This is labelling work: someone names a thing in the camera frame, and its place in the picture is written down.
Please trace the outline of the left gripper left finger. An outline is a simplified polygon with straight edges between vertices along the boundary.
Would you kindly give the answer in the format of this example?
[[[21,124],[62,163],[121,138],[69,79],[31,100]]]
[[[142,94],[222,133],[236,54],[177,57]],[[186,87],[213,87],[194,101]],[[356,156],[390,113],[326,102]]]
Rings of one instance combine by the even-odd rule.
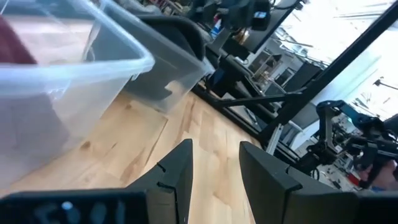
[[[193,184],[193,142],[185,139],[126,187],[127,224],[187,224]]]

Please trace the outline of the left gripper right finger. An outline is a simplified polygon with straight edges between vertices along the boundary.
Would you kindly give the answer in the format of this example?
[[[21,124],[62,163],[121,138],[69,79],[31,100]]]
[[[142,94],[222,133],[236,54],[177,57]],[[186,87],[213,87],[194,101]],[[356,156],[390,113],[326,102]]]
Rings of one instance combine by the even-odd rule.
[[[243,184],[256,224],[355,224],[358,199],[240,142]]]

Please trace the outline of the maroon cap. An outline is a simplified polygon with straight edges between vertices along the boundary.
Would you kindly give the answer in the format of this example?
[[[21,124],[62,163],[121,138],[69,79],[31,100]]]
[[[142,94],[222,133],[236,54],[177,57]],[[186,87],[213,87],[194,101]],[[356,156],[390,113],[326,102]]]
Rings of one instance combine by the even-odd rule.
[[[0,63],[28,65],[37,63],[2,16],[0,16]]]

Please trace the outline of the clear plastic bin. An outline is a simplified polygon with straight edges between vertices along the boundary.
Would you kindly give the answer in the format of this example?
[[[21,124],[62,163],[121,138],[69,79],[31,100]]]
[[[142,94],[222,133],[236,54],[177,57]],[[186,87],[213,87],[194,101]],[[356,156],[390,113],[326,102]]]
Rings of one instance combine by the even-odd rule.
[[[156,6],[143,6],[133,0],[127,8],[115,0],[101,0],[100,8],[115,23],[135,37],[153,56],[152,69],[126,83],[124,90],[140,102],[166,113],[205,75],[213,72],[211,63],[175,45],[138,16],[164,15]]]
[[[0,191],[79,144],[151,53],[91,0],[0,0],[36,64],[0,63]]]

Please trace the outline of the person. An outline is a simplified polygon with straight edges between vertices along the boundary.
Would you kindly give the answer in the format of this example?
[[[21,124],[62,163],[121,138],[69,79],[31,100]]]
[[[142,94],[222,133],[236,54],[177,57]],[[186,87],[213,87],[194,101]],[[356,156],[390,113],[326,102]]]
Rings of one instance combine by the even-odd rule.
[[[397,166],[398,164],[395,160],[386,162],[368,187],[368,190],[373,192],[398,191],[398,180],[394,175]]]

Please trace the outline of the black chair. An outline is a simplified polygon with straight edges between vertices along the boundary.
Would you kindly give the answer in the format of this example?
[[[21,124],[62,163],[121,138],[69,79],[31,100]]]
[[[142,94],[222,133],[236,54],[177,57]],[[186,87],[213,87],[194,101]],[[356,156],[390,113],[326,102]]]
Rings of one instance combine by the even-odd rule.
[[[205,41],[199,28],[190,19],[155,14],[143,14],[138,18],[199,61],[204,59]]]

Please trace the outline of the white and blue bottle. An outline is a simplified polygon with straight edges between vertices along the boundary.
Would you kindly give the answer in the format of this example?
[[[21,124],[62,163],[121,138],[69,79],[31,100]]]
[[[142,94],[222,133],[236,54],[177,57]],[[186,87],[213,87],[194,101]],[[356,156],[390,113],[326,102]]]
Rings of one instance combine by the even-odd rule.
[[[222,19],[217,19],[213,28],[211,29],[210,35],[213,39],[217,38],[218,34],[221,32]]]

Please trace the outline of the black aluminium frame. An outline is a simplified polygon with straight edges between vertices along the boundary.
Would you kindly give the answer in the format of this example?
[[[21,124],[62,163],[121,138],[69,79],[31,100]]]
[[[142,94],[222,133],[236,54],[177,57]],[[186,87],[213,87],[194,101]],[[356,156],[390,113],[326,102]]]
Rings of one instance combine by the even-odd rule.
[[[298,115],[396,20],[398,20],[398,0],[395,0],[327,68],[318,69],[294,91],[264,95],[249,77],[248,69],[238,65],[230,56],[225,56],[221,59],[221,69],[224,72],[222,79],[214,83],[214,78],[210,78],[203,85],[195,85],[192,92],[253,136],[266,152],[273,154],[278,148],[286,148],[279,139],[281,128]],[[264,122],[264,128],[256,130],[232,110],[235,106],[243,106],[253,112]]]

